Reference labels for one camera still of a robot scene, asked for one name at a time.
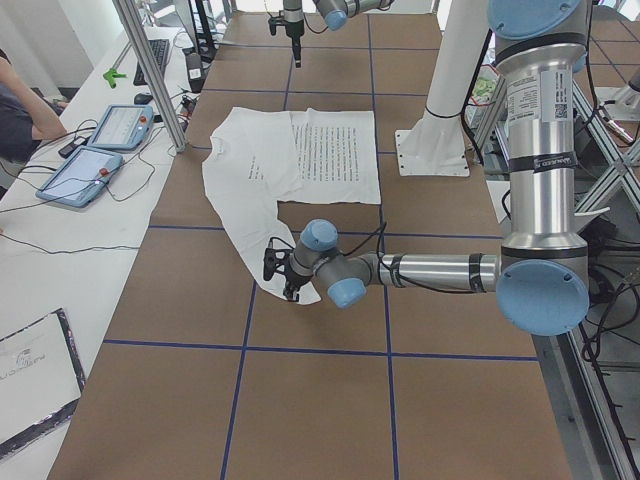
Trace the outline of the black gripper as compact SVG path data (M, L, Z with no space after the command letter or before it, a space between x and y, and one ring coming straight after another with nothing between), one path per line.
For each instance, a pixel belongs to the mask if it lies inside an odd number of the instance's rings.
M294 65L295 65L296 68L300 68L302 66L301 37L305 33L305 22L303 20L286 21L285 22L285 32L286 32L286 35L291 39L292 51L293 51L293 57L294 57Z
M291 268L284 272L285 288L283 294L288 302L299 301L299 290L310 281L309 275L301 275Z

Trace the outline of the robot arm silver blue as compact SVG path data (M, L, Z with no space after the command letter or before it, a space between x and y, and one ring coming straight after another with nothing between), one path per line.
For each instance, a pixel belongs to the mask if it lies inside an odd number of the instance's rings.
M341 29L350 18L370 10L388 10L393 1L390 0L318 0L314 1L317 12L325 22L325 29L337 31ZM307 25L302 2L298 0L285 0L282 9L276 16L268 20L270 34L276 35L277 29L283 27L286 36L291 40L294 66L302 66L301 38L305 34Z
M573 75L588 56L587 1L456 1L451 6L422 118L396 132L404 175L461 172L464 114L485 49L506 84L509 192L500 200L511 230L496 255L342 253L335 226L316 219L282 256L267 253L263 276L284 278L284 297L321 281L340 308L371 285L445 294L492 292L506 319L538 336L574 329L587 315L587 214L574 203Z

